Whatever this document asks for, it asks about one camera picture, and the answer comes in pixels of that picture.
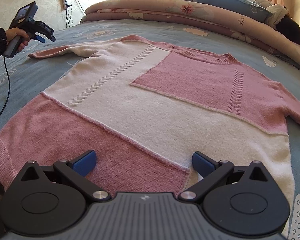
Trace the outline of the person left hand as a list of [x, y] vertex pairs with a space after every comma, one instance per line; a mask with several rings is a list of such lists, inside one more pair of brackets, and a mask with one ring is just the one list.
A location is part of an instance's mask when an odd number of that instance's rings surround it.
[[20, 36], [20, 37], [23, 38], [23, 41], [19, 45], [19, 48], [18, 48], [17, 52], [21, 52], [29, 44], [30, 37], [28, 36], [28, 34], [23, 29], [12, 28], [12, 29], [6, 30], [5, 33], [6, 33], [6, 37], [7, 37], [7, 45], [9, 45], [9, 43], [16, 36]]

